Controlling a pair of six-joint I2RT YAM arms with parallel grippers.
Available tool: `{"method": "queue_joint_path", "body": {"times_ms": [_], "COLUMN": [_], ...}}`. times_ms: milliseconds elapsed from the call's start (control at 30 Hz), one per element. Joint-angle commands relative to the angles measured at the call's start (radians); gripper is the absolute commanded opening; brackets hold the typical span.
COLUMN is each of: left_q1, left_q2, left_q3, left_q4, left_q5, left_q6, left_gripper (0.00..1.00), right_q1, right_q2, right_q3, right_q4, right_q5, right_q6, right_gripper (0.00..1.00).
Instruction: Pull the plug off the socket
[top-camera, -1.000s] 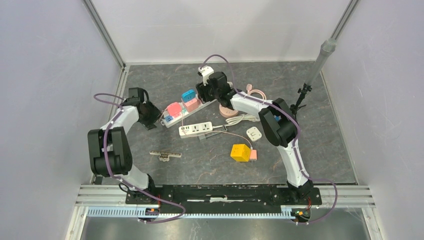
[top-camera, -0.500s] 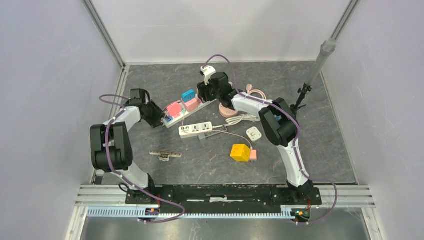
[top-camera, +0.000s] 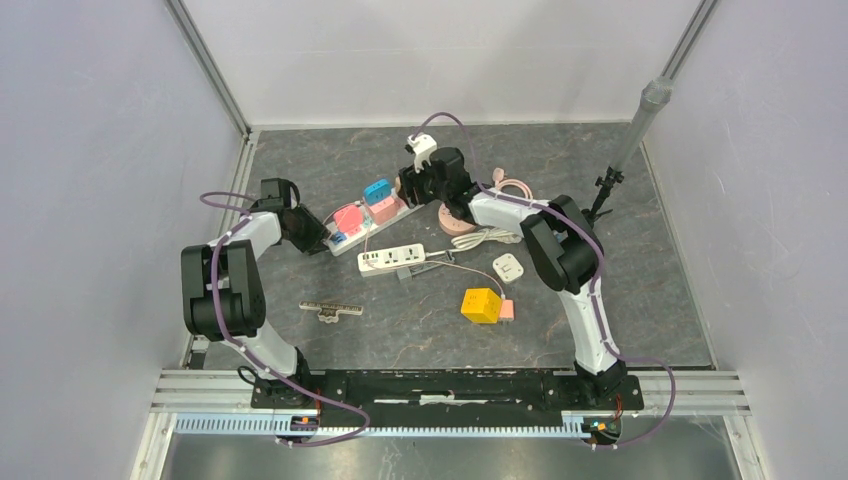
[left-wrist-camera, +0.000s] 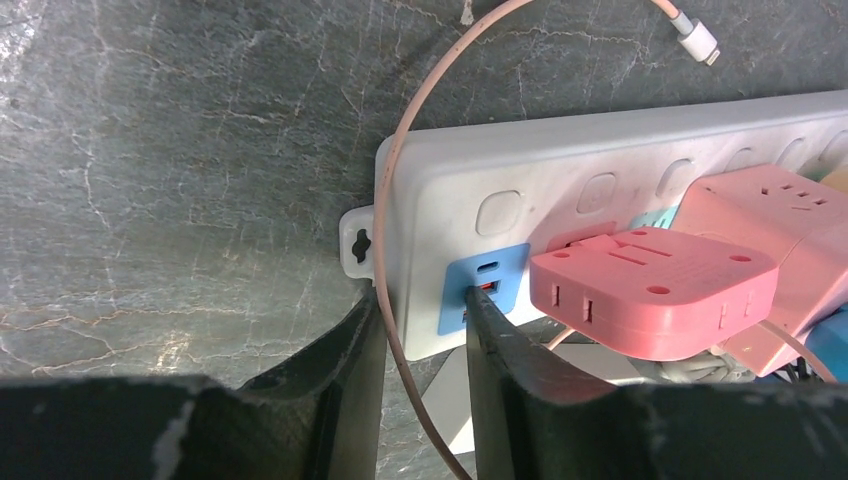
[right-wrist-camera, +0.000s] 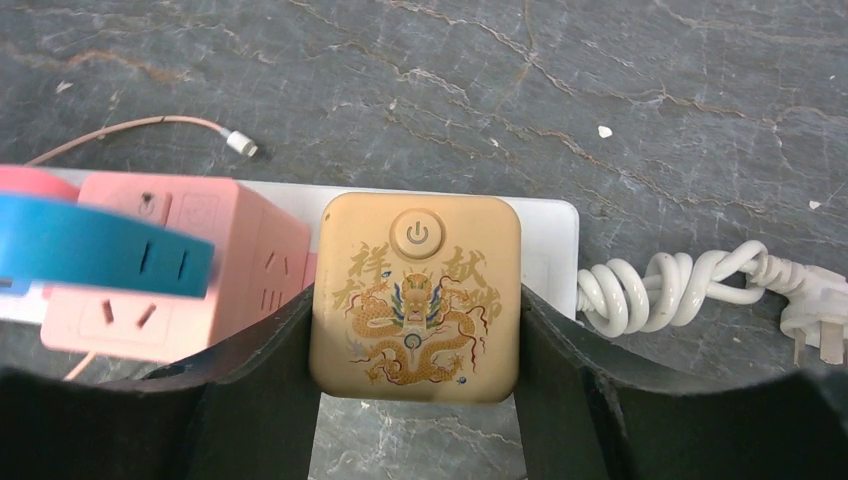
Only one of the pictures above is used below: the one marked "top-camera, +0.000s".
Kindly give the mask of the white square plug adapter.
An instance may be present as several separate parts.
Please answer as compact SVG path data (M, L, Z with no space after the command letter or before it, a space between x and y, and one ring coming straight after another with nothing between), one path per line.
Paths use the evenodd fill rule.
M518 259L511 253L505 253L492 261L492 268L506 284L510 284L524 275L524 268Z

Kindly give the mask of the blue plug adapter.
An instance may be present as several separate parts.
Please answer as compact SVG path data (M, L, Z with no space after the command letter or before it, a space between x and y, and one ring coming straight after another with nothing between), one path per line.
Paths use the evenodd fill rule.
M363 190L363 200L366 205L378 204L391 196L392 186L385 178L377 180Z

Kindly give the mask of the yellow cube socket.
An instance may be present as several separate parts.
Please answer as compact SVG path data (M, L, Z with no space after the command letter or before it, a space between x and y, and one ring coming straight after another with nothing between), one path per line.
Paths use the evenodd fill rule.
M470 288L465 291L460 313L475 324L496 324L502 303L501 296L490 288Z

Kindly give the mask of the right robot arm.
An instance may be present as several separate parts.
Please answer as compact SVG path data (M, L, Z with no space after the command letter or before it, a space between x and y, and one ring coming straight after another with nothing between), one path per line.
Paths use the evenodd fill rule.
M616 355L603 306L603 250L574 200L530 200L472 181L455 147L407 147L413 163L399 172L403 196L412 206L438 200L450 214L480 227L520 236L537 275L562 302L575 342L580 400L602 408L627 375Z

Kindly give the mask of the long white power strip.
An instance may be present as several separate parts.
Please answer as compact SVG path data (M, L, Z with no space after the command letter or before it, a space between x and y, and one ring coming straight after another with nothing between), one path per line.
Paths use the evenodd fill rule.
M366 240L366 238L372 238L372 237L376 236L378 233L380 233L380 232L386 230L387 228L391 227L392 225L398 223L400 220L403 220L406 217L409 217L413 213L422 209L421 205L415 206L415 207L408 207L398 197L395 190L392 190L391 196L394 196L396 198L397 202L398 202L398 205L399 205L398 215L396 217L394 217L393 219L391 219L390 221L386 222L383 225L375 225L373 223L372 219L369 216L369 213L368 213L368 210L367 210L367 205L365 204L363 199L352 202L352 203L357 204L360 207L360 209L363 213L363 217L364 217L364 222L362 224L361 230L358 233L353 234L353 235L345 235L345 234L337 231L336 225L333 222L333 214L338 209L334 213L332 213L328 217L328 221L325 224L327 230L329 231L329 238L327 239L326 244L328 245L328 249L329 249L330 253L333 256L340 256L341 254L348 252L348 251L356 248L360 244L362 244Z

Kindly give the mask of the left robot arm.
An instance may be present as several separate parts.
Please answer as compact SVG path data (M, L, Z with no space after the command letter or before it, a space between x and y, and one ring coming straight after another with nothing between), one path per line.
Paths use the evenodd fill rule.
M323 252L329 231L287 179L263 180L259 197L236 211L238 222L218 239L181 252L184 323L192 335L236 351L245 361L237 372L259 397L302 407L317 397L314 381L302 352L266 318L257 261L285 241L307 255Z

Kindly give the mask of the small pink charger plug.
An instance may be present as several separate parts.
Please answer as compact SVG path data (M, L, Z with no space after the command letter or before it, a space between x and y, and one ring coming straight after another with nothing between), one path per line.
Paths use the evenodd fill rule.
M514 301L510 299L503 299L501 302L498 321L499 322L512 322L515 320L515 306Z

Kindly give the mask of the pink square plug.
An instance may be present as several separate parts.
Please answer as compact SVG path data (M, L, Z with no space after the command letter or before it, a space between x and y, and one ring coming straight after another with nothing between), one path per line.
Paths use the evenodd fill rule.
M375 225L383 225L398 215L399 205L394 196L389 196L367 205L367 210Z

